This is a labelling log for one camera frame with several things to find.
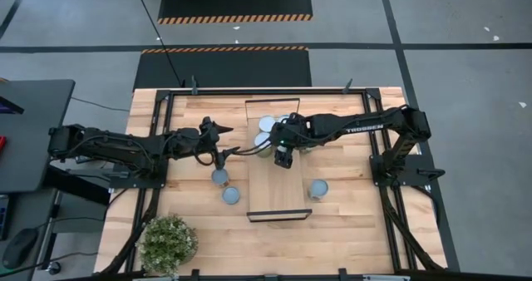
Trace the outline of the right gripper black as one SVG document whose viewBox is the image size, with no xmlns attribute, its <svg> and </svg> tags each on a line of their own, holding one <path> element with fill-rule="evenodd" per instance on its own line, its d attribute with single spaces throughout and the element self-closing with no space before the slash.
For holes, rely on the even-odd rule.
<svg viewBox="0 0 532 281">
<path fill-rule="evenodd" d="M 290 168 L 294 150 L 310 149 L 309 128 L 308 118 L 298 113 L 291 113 L 273 125 L 269 140 L 277 149 L 274 156 L 275 165 Z"/>
</svg>

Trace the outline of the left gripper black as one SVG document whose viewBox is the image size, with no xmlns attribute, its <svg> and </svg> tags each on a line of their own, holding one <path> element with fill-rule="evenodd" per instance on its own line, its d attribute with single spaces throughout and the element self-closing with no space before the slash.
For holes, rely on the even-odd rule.
<svg viewBox="0 0 532 281">
<path fill-rule="evenodd" d="M 179 129 L 179 158 L 187 158 L 193 156 L 201 165 L 212 165 L 220 170 L 225 166 L 224 156 L 229 156 L 237 153 L 239 146 L 222 150 L 219 152 L 217 143 L 219 141 L 219 134 L 231 132 L 232 127 L 221 126 L 212 121 L 209 116 L 203 118 L 199 128 L 180 128 Z M 199 155 L 209 154 L 212 157 L 210 163 L 205 163 L 199 158 Z"/>
</svg>

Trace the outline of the green tall can silver lid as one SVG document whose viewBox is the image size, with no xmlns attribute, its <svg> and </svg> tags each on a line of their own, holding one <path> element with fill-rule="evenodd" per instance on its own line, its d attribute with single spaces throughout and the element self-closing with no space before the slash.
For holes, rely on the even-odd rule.
<svg viewBox="0 0 532 281">
<path fill-rule="evenodd" d="M 270 134 L 268 132 L 260 132 L 254 138 L 256 145 L 256 155 L 261 158 L 266 158 L 271 155 L 273 146 L 270 141 Z"/>
</svg>

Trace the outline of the small tomato print can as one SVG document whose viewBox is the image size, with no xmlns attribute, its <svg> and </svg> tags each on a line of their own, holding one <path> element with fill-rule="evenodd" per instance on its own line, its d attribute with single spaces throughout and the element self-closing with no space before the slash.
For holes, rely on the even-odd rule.
<svg viewBox="0 0 532 281">
<path fill-rule="evenodd" d="M 226 169 L 216 169 L 211 174 L 212 182 L 218 187 L 226 187 L 229 185 L 229 174 Z"/>
</svg>

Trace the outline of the black mat with hazard stripes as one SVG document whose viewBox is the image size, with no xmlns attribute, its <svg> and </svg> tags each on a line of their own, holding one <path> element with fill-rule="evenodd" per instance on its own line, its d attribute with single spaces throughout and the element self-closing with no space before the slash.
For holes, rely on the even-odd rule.
<svg viewBox="0 0 532 281">
<path fill-rule="evenodd" d="M 160 25 L 298 22 L 312 18 L 312 0 L 161 0 L 157 22 Z"/>
<path fill-rule="evenodd" d="M 311 86 L 305 46 L 182 47 L 144 50 L 135 89 Z"/>
</svg>

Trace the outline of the potted green plant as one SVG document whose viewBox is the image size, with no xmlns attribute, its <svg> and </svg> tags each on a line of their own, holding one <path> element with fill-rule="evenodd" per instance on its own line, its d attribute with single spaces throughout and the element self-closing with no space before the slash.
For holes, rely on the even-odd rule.
<svg viewBox="0 0 532 281">
<path fill-rule="evenodd" d="M 142 268 L 149 274 L 177 278 L 179 266 L 196 255 L 196 230 L 177 215 L 155 217 L 136 243 Z"/>
</svg>

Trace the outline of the grey desk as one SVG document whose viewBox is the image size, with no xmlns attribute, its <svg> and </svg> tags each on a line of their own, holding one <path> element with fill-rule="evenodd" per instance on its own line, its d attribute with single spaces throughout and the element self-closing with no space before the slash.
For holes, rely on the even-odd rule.
<svg viewBox="0 0 532 281">
<path fill-rule="evenodd" d="M 0 97 L 20 106 L 22 114 L 0 114 L 0 194 L 42 187 L 49 163 L 48 131 L 62 125 L 75 87 L 73 80 L 8 81 Z"/>
</svg>

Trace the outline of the black computer mouse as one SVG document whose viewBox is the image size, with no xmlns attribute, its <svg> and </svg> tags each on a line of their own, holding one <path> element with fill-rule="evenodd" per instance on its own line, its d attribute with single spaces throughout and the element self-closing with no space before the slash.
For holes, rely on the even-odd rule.
<svg viewBox="0 0 532 281">
<path fill-rule="evenodd" d="M 20 267 L 37 242 L 38 230 L 22 229 L 9 242 L 2 255 L 2 265 L 6 269 Z"/>
</svg>

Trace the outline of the wooden shelf with black frame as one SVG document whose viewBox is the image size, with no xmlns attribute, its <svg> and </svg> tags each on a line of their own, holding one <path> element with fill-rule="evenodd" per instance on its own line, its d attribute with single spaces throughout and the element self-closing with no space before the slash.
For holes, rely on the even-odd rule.
<svg viewBox="0 0 532 281">
<path fill-rule="evenodd" d="M 298 98 L 247 100 L 248 147 L 258 144 L 259 121 L 264 116 L 279 118 L 299 108 Z M 249 211 L 251 222 L 306 219 L 312 211 L 306 206 L 300 153 L 293 152 L 293 164 L 284 169 L 274 164 L 274 149 L 246 158 L 249 173 Z"/>
</svg>

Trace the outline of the black aluminium rig frame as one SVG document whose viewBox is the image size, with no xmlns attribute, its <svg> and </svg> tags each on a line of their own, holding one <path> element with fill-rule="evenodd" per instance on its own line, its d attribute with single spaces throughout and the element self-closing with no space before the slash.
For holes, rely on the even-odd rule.
<svg viewBox="0 0 532 281">
<path fill-rule="evenodd" d="M 254 128 L 249 120 L 292 111 L 304 115 L 349 115 L 363 110 L 358 90 L 342 94 L 337 88 L 210 88 L 196 96 L 180 93 L 163 104 L 153 119 L 156 92 L 135 91 L 126 132 L 145 136 L 196 127 L 209 116 L 228 127 L 220 137 L 223 148 L 250 147 Z M 345 269 L 349 274 L 389 274 L 393 270 L 384 213 L 369 165 L 370 138 L 345 136 L 295 159 L 292 171 L 306 190 L 315 179 L 326 180 L 328 193 L 313 201 L 298 199 L 310 215 L 296 220 L 253 223 L 250 205 L 266 188 L 249 182 L 249 159 L 232 156 L 226 163 L 229 183 L 239 190 L 238 203 L 222 201 L 222 190 L 211 180 L 205 158 L 171 161 L 157 212 L 177 214 L 198 235 L 196 255 L 179 267 L 180 280 L 193 274 L 202 279 L 251 279 L 265 275 L 325 277 Z"/>
</svg>

